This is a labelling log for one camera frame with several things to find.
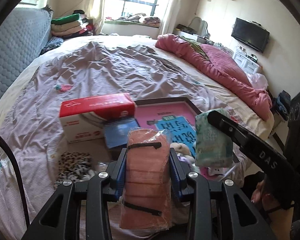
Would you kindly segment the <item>black wall television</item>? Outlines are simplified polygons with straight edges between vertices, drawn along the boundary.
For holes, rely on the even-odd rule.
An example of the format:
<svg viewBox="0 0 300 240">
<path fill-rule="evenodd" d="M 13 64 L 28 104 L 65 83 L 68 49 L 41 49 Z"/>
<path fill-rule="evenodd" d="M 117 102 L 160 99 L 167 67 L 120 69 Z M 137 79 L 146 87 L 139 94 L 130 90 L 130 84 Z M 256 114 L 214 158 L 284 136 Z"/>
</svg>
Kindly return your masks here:
<svg viewBox="0 0 300 240">
<path fill-rule="evenodd" d="M 270 33 L 258 24 L 236 18 L 231 36 L 255 51 L 263 53 L 269 41 Z"/>
</svg>

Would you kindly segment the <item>clothes on window sill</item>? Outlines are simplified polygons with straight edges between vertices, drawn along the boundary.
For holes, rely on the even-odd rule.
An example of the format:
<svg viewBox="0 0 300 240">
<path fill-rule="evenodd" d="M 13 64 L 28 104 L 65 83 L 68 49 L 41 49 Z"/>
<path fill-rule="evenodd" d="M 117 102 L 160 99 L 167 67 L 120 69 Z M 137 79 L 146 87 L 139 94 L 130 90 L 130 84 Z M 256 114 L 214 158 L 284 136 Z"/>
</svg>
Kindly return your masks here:
<svg viewBox="0 0 300 240">
<path fill-rule="evenodd" d="M 118 19 L 110 19 L 107 18 L 105 20 L 106 23 L 111 24 L 136 24 L 136 25 L 145 25 L 149 27 L 159 28 L 161 25 L 160 18 L 156 16 L 148 16 L 144 13 L 121 16 Z"/>
</svg>

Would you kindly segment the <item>white drawer cabinet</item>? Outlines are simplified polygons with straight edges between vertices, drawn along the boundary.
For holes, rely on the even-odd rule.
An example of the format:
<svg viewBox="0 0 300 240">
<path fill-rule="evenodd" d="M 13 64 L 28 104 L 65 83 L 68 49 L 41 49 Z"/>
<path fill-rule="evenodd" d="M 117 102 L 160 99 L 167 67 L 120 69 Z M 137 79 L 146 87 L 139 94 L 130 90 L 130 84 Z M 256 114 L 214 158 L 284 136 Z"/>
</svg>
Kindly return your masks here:
<svg viewBox="0 0 300 240">
<path fill-rule="evenodd" d="M 249 59 L 247 56 L 236 51 L 232 58 L 246 74 L 261 73 L 261 66 Z"/>
</svg>

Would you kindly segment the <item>green white tissue pack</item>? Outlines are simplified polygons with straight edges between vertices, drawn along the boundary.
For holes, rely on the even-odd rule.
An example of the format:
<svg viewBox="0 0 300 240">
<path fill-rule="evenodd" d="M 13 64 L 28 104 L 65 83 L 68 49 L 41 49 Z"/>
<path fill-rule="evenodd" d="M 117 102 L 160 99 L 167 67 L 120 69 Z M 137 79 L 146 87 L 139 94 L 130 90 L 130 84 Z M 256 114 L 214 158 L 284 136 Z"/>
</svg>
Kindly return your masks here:
<svg viewBox="0 0 300 240">
<path fill-rule="evenodd" d="M 195 163 L 198 167 L 230 167 L 233 162 L 233 143 L 227 135 L 209 124 L 207 117 L 212 111 L 213 109 L 195 117 Z"/>
</svg>

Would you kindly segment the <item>stack of folded clothes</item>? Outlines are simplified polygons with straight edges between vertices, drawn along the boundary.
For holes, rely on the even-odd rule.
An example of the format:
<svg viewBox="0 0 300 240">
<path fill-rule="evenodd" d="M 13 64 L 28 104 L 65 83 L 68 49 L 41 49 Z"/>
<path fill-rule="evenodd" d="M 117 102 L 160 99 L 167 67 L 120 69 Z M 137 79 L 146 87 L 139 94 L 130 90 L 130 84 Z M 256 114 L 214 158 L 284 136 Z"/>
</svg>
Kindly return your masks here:
<svg viewBox="0 0 300 240">
<path fill-rule="evenodd" d="M 51 35 L 65 40 L 94 34 L 93 20 L 83 10 L 74 10 L 71 15 L 51 20 Z"/>
</svg>

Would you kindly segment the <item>small plush toy bunch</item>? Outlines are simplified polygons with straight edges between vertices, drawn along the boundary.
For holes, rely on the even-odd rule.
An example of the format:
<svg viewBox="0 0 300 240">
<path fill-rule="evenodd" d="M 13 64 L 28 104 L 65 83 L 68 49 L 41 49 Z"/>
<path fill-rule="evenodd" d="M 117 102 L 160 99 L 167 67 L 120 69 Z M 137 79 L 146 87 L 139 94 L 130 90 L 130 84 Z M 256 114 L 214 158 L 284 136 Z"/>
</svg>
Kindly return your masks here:
<svg viewBox="0 0 300 240">
<path fill-rule="evenodd" d="M 195 163 L 194 157 L 191 155 L 190 149 L 187 145 L 179 142 L 173 142 L 170 144 L 170 148 L 173 148 L 180 161 L 186 162 L 189 165 Z"/>
</svg>

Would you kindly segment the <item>pink face mask pack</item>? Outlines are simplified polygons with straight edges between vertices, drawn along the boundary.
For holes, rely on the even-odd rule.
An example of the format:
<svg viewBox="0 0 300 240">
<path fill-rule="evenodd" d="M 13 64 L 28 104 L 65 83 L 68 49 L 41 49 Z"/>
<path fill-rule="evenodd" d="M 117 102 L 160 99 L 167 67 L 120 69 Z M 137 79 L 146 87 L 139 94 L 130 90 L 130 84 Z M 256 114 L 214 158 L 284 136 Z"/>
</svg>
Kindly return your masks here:
<svg viewBox="0 0 300 240">
<path fill-rule="evenodd" d="M 170 144 L 165 131 L 129 131 L 120 228 L 159 231 L 171 227 Z"/>
</svg>

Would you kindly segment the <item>dark blue small box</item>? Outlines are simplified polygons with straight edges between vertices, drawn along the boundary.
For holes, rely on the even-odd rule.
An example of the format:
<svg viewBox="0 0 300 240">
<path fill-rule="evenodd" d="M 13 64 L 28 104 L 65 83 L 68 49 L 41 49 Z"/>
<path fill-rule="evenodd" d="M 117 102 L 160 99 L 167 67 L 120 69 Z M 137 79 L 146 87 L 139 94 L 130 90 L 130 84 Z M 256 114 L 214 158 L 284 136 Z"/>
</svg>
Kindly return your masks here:
<svg viewBox="0 0 300 240">
<path fill-rule="evenodd" d="M 107 148 L 126 145 L 129 131 L 138 127 L 135 118 L 118 119 L 104 124 L 103 133 Z"/>
</svg>

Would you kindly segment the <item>dark tray with pink book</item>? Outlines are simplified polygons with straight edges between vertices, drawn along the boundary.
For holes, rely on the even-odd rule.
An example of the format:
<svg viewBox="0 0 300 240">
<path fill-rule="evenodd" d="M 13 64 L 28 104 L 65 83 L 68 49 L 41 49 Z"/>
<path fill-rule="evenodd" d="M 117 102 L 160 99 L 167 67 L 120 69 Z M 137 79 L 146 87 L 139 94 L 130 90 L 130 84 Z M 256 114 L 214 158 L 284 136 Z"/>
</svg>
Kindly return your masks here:
<svg viewBox="0 0 300 240">
<path fill-rule="evenodd" d="M 195 117 L 202 112 L 187 98 L 157 98 L 137 100 L 135 118 L 142 128 L 168 130 L 172 142 L 183 143 L 190 149 L 191 155 L 196 157 L 196 126 Z M 192 166 L 196 171 L 211 179 L 221 180 L 229 176 L 238 164 L 232 152 L 233 162 L 230 167 L 210 168 Z"/>
</svg>

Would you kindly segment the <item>dark blue patterned pillow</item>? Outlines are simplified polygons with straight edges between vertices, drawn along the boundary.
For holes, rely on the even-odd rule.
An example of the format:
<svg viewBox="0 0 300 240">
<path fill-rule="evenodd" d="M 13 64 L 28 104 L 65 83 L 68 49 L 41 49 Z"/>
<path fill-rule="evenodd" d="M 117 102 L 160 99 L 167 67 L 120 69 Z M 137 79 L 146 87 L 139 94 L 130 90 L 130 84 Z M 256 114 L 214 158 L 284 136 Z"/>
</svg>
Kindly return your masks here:
<svg viewBox="0 0 300 240">
<path fill-rule="evenodd" d="M 40 55 L 43 55 L 47 53 L 48 51 L 51 51 L 53 49 L 56 49 L 60 47 L 64 42 L 64 39 L 61 37 L 52 36 L 47 44 L 43 47 L 43 49 L 40 52 Z"/>
</svg>

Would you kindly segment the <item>grey quilted headboard cover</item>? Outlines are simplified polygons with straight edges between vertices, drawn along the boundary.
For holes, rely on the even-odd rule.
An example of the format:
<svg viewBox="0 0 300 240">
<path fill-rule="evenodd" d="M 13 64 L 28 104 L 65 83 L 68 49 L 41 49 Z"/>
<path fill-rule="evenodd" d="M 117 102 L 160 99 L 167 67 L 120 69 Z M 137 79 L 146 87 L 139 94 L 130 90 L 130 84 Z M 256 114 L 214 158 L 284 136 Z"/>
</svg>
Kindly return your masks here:
<svg viewBox="0 0 300 240">
<path fill-rule="evenodd" d="M 0 26 L 0 99 L 46 46 L 52 15 L 50 7 L 15 8 Z"/>
</svg>

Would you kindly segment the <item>clear plastic bag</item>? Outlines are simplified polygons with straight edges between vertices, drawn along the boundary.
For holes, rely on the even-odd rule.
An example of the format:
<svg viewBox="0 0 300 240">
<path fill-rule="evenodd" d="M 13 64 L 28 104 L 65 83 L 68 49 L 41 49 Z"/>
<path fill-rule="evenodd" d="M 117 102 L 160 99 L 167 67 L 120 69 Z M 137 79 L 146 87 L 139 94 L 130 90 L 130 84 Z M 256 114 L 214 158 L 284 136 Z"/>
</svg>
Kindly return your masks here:
<svg viewBox="0 0 300 240">
<path fill-rule="evenodd" d="M 268 81 L 263 74 L 260 73 L 247 74 L 247 77 L 254 89 L 267 90 Z"/>
</svg>

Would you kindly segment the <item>pink rolled quilt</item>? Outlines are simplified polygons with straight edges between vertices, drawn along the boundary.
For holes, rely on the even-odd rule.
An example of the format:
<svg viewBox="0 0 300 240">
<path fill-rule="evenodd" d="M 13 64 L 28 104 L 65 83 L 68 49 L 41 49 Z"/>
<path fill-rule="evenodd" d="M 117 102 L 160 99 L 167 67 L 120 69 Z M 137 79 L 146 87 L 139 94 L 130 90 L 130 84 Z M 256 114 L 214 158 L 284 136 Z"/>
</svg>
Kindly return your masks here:
<svg viewBox="0 0 300 240">
<path fill-rule="evenodd" d="M 174 34 L 159 35 L 155 46 L 185 60 L 230 90 L 264 121 L 270 118 L 272 102 L 268 92 L 254 88 L 245 72 L 226 52 Z"/>
</svg>

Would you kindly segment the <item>lilac wrinkled bed sheet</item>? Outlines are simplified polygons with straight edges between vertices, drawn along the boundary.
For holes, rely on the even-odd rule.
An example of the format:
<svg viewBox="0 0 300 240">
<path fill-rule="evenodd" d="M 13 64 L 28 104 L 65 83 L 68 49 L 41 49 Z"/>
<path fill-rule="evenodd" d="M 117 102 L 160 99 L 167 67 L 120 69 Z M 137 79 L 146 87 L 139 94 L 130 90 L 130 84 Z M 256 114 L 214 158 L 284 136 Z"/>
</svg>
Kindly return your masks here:
<svg viewBox="0 0 300 240">
<path fill-rule="evenodd" d="M 214 82 L 190 74 L 191 66 L 153 46 L 114 46 L 91 41 L 64 55 L 31 63 L 0 100 L 0 136 L 21 172 L 29 217 L 55 190 L 62 154 L 87 153 L 92 167 L 110 161 L 103 139 L 70 144 L 59 110 L 63 101 L 129 93 L 133 100 L 184 96 L 201 111 L 238 112 L 212 90 Z"/>
</svg>

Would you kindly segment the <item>leopard print scrunchie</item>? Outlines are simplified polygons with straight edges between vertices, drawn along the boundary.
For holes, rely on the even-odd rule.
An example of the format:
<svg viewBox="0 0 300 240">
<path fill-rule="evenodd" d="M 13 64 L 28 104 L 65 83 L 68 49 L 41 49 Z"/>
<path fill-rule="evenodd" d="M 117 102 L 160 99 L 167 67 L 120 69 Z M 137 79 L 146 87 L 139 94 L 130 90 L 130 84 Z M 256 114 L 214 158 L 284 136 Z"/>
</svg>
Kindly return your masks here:
<svg viewBox="0 0 300 240">
<path fill-rule="evenodd" d="M 92 158 L 89 153 L 64 152 L 58 161 L 58 176 L 54 189 L 65 180 L 82 182 L 90 180 L 95 175 L 92 166 Z"/>
</svg>

